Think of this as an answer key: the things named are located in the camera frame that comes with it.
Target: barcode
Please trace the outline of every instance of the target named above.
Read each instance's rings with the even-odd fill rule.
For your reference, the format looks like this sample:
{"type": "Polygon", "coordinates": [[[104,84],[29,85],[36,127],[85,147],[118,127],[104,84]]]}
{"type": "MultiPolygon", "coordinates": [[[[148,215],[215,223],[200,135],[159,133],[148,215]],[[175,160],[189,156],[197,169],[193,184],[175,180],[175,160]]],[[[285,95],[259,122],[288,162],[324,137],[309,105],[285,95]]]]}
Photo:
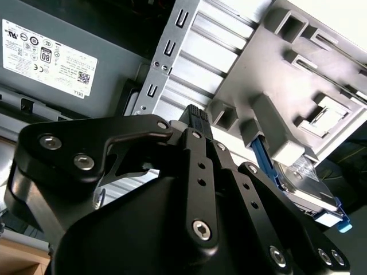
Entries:
{"type": "Polygon", "coordinates": [[[85,85],[89,84],[89,79],[91,78],[90,75],[86,73],[79,72],[78,74],[78,82],[83,83],[85,85]]]}

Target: power supply label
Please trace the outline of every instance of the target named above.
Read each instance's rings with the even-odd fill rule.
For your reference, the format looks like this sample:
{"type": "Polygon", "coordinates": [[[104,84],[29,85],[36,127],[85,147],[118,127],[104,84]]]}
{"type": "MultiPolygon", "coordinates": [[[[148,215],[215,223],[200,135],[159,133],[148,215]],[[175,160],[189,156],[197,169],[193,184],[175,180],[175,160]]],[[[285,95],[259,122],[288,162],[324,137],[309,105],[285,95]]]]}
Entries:
{"type": "Polygon", "coordinates": [[[91,94],[97,58],[5,19],[3,67],[83,99],[91,94]]]}

